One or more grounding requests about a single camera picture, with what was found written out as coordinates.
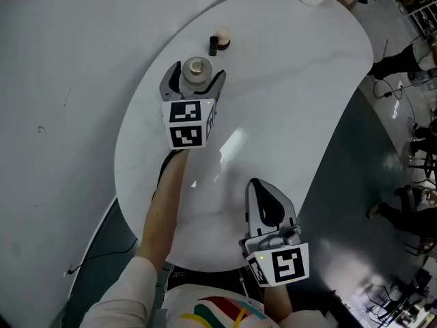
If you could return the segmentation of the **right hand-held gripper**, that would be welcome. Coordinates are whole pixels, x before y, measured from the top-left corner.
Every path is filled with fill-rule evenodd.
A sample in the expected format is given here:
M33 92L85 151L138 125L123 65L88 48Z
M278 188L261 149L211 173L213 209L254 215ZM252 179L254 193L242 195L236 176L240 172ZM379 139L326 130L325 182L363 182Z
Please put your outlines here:
M294 205L284 193L269 182L250 179L246 222L251 238L241 240L240 246L259 286L275 287L309 277L309 245L300 239Z

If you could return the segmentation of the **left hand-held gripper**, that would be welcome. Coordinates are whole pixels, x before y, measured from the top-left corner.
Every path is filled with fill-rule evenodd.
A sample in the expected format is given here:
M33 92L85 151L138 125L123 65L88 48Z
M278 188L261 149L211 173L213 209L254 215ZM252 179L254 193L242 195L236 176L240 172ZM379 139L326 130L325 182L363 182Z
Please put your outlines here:
M167 141L172 150L204 148L214 127L216 102L227 73L217 72L205 90L195 92L196 99L183 98L179 86L181 73L181 61L177 61L159 85Z

